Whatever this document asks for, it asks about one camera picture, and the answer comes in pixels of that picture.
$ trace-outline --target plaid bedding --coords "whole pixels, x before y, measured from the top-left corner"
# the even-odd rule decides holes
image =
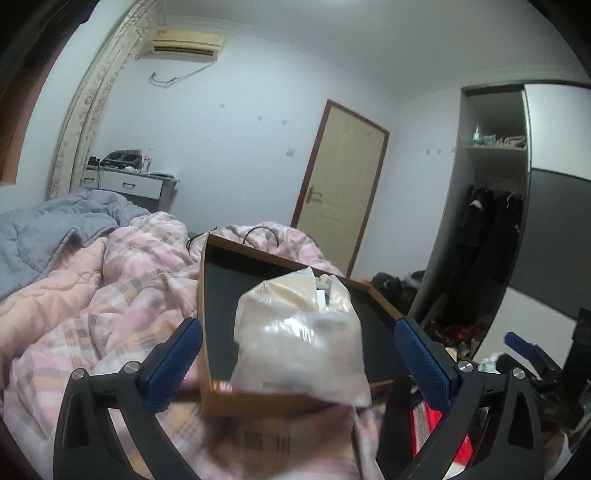
[[[248,245],[340,273],[302,232],[276,223],[262,225],[272,228],[279,242],[269,230],[257,229],[248,235]],[[251,228],[230,226],[212,234],[242,242]],[[205,240],[205,235],[197,238],[188,251],[186,227],[163,212],[116,230],[103,263],[107,285],[88,308],[12,363],[4,420],[44,478],[52,477],[55,427],[72,370],[119,371],[128,361],[143,360],[185,317],[195,316]],[[198,387],[193,365],[181,388]],[[112,417],[134,469],[151,478],[120,413],[112,411]],[[291,418],[214,419],[202,417],[197,402],[176,401],[157,418],[204,480],[383,478],[375,462],[378,421],[372,410],[358,414],[351,407],[334,406]]]

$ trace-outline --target gray quilt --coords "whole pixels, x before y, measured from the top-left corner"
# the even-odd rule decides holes
[[[48,200],[36,209],[0,213],[0,303],[48,276],[69,240],[88,247],[147,214],[118,193],[86,189]]]

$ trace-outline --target beige door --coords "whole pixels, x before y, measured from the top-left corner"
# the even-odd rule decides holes
[[[324,256],[349,275],[373,201],[388,133],[331,102],[327,109],[297,228],[310,235]]]

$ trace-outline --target bag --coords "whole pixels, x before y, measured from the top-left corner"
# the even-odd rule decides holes
[[[239,345],[232,387],[255,394],[305,394],[367,407],[361,323],[349,291],[311,268],[267,280],[238,301]]]

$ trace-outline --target blue gripper pad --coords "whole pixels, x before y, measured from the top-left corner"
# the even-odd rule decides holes
[[[187,375],[203,343],[196,319],[185,319],[166,343],[159,343],[142,363],[139,389],[148,411],[165,411]]]
[[[535,345],[526,342],[516,333],[508,332],[505,335],[505,345],[527,360],[532,360],[535,357]]]
[[[433,410],[446,412],[457,394],[459,378],[443,345],[431,341],[407,317],[396,322],[394,343],[425,401]]]

